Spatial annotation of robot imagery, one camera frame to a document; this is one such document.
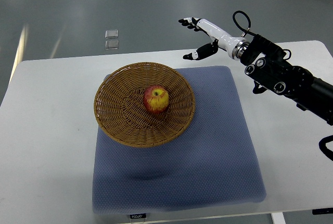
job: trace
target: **red apple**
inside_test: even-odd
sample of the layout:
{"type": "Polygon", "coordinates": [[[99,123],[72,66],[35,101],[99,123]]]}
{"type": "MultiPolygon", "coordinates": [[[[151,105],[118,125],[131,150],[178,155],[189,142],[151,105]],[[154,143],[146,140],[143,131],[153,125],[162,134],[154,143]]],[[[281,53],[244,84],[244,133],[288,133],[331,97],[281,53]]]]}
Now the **red apple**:
{"type": "Polygon", "coordinates": [[[154,114],[166,110],[169,104],[169,94],[161,85],[152,85],[146,88],[144,93],[144,105],[146,109],[154,114]]]}

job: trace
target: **robotic hand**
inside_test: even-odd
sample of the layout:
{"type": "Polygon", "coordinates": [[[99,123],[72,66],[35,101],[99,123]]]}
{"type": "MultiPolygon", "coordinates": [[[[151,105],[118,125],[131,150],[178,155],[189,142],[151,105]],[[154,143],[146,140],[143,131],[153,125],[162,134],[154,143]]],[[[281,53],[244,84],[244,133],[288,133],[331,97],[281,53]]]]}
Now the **robotic hand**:
{"type": "MultiPolygon", "coordinates": [[[[236,11],[233,20],[243,31],[239,38],[232,37],[205,19],[192,17],[179,20],[183,26],[203,31],[213,40],[212,43],[198,48],[183,58],[201,60],[215,54],[221,48],[227,51],[230,58],[240,60],[246,66],[245,74],[254,80],[254,94],[271,90],[277,95],[284,95],[295,101],[301,110],[309,110],[333,126],[333,86],[314,77],[308,70],[287,62],[291,57],[290,50],[282,49],[264,37],[250,32],[251,21],[243,11],[236,11]],[[238,13],[243,14],[248,20],[249,25],[246,30],[235,19],[238,13]],[[251,43],[244,38],[246,34],[253,36],[251,43]]],[[[322,139],[319,147],[333,160],[333,152],[326,147],[326,143],[330,141],[333,141],[333,135],[322,139]]]]}
{"type": "Polygon", "coordinates": [[[201,60],[215,54],[218,48],[227,51],[232,59],[239,59],[244,48],[250,44],[243,37],[232,37],[206,19],[192,17],[181,19],[179,22],[182,23],[183,26],[187,26],[189,29],[194,29],[194,31],[203,31],[213,40],[213,43],[208,43],[198,48],[195,52],[184,56],[184,59],[201,60]]]}

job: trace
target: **concrete floor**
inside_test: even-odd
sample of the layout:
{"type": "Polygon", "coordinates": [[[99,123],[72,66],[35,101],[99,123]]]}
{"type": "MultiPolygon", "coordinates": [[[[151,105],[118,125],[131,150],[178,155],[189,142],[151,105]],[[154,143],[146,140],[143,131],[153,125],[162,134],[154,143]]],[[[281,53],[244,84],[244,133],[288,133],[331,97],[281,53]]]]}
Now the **concrete floor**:
{"type": "MultiPolygon", "coordinates": [[[[273,42],[319,40],[333,55],[333,0],[0,0],[0,102],[23,29],[23,60],[198,48],[210,39],[178,23],[206,18],[233,36],[236,10],[273,42]],[[105,50],[105,31],[119,30],[119,49],[105,50]]],[[[285,213],[287,224],[333,223],[333,215],[285,213]]],[[[270,215],[187,223],[272,223],[270,215]]]]}

